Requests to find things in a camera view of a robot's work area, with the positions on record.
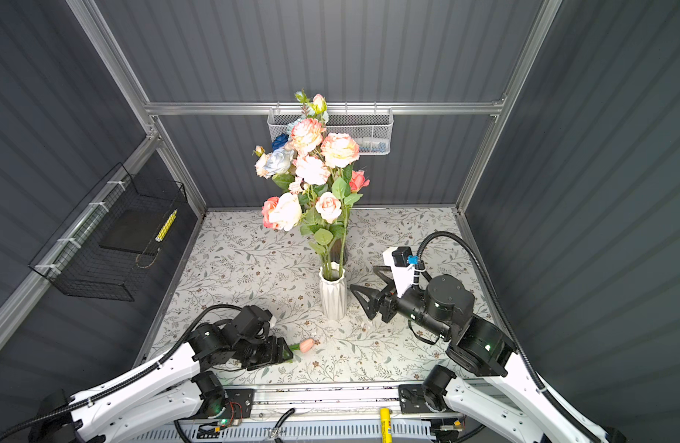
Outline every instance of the green leaf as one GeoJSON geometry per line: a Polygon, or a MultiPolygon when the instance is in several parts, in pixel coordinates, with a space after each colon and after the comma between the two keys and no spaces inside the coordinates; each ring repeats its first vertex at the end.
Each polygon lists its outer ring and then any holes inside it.
{"type": "Polygon", "coordinates": [[[328,191],[328,184],[325,183],[324,185],[315,185],[313,186],[313,192],[315,192],[315,195],[318,197],[323,195],[328,191]]]}
{"type": "Polygon", "coordinates": [[[323,218],[320,217],[315,206],[306,211],[305,223],[308,223],[309,225],[319,225],[320,223],[323,223],[323,218]]]}
{"type": "Polygon", "coordinates": [[[333,241],[333,233],[331,233],[330,231],[328,231],[327,229],[324,229],[322,227],[320,229],[318,229],[317,231],[315,231],[315,234],[313,234],[313,237],[315,238],[315,241],[318,244],[327,245],[331,241],[333,241]]]}
{"type": "Polygon", "coordinates": [[[278,185],[284,192],[288,191],[288,185],[295,182],[295,177],[291,174],[276,174],[273,176],[273,182],[278,185]]]}
{"type": "Polygon", "coordinates": [[[350,185],[342,177],[338,177],[333,183],[333,195],[340,201],[350,195],[350,185]]]}
{"type": "Polygon", "coordinates": [[[313,251],[315,251],[318,254],[327,254],[327,249],[315,242],[310,242],[310,247],[313,248],[313,251]]]}
{"type": "Polygon", "coordinates": [[[361,198],[362,198],[361,193],[351,193],[350,195],[345,197],[343,203],[347,206],[352,206],[353,204],[357,203],[357,200],[361,198]]]}
{"type": "Polygon", "coordinates": [[[345,234],[345,227],[341,223],[335,223],[330,226],[330,232],[333,233],[333,240],[337,238],[342,238],[345,234]]]}
{"type": "Polygon", "coordinates": [[[320,226],[318,225],[300,225],[300,235],[311,235],[318,232],[320,226]]]}
{"type": "Polygon", "coordinates": [[[308,203],[310,203],[310,197],[304,193],[300,193],[298,194],[298,203],[300,203],[300,206],[306,206],[308,203]]]}
{"type": "Polygon", "coordinates": [[[352,163],[348,164],[342,169],[342,178],[345,180],[345,182],[350,183],[352,180],[352,163]]]}

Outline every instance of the yellow tube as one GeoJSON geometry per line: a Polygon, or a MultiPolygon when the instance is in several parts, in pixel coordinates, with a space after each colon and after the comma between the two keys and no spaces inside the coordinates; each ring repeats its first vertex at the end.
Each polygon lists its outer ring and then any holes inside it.
{"type": "Polygon", "coordinates": [[[387,408],[380,410],[380,418],[382,419],[382,443],[392,443],[392,421],[389,419],[387,408]]]}

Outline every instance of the ribbed ceramic vase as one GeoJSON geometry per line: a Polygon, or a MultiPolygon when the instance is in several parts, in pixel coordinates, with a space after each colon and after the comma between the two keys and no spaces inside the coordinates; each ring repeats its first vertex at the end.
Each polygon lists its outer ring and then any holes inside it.
{"type": "MultiPolygon", "coordinates": [[[[333,277],[339,274],[340,265],[333,261],[331,263],[333,277]]],[[[345,274],[335,281],[327,281],[323,278],[323,270],[320,275],[320,299],[323,303],[323,312],[330,320],[340,320],[345,316],[347,310],[347,281],[345,274]]]]}

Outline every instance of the corrugated wall panel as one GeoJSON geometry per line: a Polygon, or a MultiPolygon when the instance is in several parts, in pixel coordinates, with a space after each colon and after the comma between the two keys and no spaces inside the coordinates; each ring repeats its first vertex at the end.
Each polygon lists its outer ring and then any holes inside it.
{"type": "Polygon", "coordinates": [[[0,1],[0,306],[144,135],[63,0],[0,1]]]}
{"type": "MultiPolygon", "coordinates": [[[[139,175],[172,179],[153,155],[139,175]]],[[[177,212],[165,247],[133,302],[63,296],[52,288],[0,351],[0,432],[33,416],[57,389],[73,394],[132,366],[197,218],[177,212]]]]}
{"type": "Polygon", "coordinates": [[[539,0],[97,2],[154,102],[486,102],[539,0]]]}
{"type": "Polygon", "coordinates": [[[680,442],[680,1],[567,1],[468,208],[541,374],[680,442]]]}
{"type": "MultiPolygon", "coordinates": [[[[371,185],[362,204],[455,203],[489,116],[397,116],[388,155],[362,155],[371,185]]],[[[256,145],[270,146],[263,116],[163,116],[210,207],[261,206],[280,190],[256,176],[256,145]]]]}

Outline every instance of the floral tablecloth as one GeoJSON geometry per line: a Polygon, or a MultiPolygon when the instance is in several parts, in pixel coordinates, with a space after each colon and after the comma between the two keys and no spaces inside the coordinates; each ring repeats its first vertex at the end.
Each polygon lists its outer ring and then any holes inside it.
{"type": "MultiPolygon", "coordinates": [[[[207,214],[151,354],[173,343],[206,306],[256,304],[278,319],[273,334],[289,344],[312,337],[316,346],[306,354],[297,351],[292,362],[256,371],[218,370],[227,385],[414,381],[423,380],[437,363],[472,377],[447,359],[446,343],[431,346],[417,340],[400,316],[389,324],[379,315],[370,322],[351,293],[346,316],[327,320],[318,291],[318,256],[297,228],[276,232],[261,222],[255,211],[207,214]]],[[[372,265],[383,264],[382,251],[408,245],[415,252],[424,237],[437,230],[459,233],[451,208],[353,210],[346,248],[348,285],[382,288],[372,273],[372,265]]],[[[475,312],[492,321],[465,251],[449,239],[437,239],[424,260],[434,277],[451,274],[461,280],[476,295],[475,312]]],[[[234,314],[218,310],[206,319],[214,322],[234,314]]],[[[420,327],[415,330],[422,334],[420,327]]],[[[226,367],[234,368],[234,363],[226,367]]]]}

